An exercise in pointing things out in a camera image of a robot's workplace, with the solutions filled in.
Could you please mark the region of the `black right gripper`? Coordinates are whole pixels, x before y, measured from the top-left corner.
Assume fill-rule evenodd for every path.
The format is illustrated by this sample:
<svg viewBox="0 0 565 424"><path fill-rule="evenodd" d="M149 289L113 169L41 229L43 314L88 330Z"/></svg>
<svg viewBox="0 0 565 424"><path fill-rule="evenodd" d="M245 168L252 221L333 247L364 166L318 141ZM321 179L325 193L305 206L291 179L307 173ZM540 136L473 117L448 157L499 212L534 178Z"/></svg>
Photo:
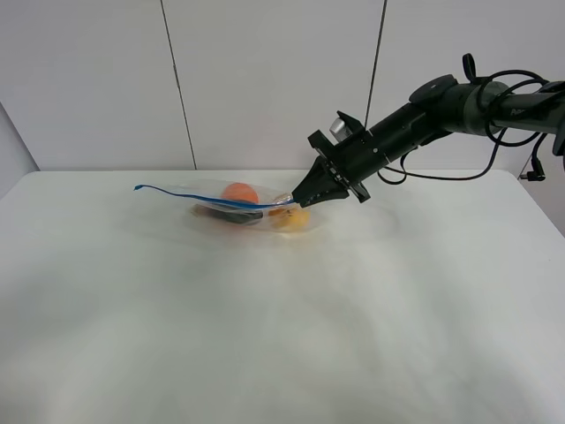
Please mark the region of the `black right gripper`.
<svg viewBox="0 0 565 424"><path fill-rule="evenodd" d="M312 168L291 192L292 199L301 207L309 208L325 201L346 199L351 193L363 203L371 198L363 185L370 165L361 161L374 155L374 148L368 146L372 135L356 118L337 111L351 130L351 136L340 143L332 143L321 130L307 139L318 153Z"/></svg>

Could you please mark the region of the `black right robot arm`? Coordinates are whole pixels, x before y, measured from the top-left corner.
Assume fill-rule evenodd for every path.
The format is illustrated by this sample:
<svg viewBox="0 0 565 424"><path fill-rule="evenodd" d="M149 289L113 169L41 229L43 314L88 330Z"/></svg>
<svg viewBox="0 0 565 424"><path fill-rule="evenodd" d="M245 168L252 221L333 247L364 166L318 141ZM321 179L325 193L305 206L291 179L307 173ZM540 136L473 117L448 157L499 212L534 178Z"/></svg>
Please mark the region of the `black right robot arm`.
<svg viewBox="0 0 565 424"><path fill-rule="evenodd" d="M337 114L329 140L321 131L308 138L318 156L292 196L307 208L354 194L370 195L363 182L387 165L452 133L492 139L508 128L533 135L554 135L553 154L564 155L564 84L521 71L524 84L539 90L519 94L498 81L500 74L472 77L467 84L452 75L433 79L416 90L400 109L370 128L343 112Z"/></svg>

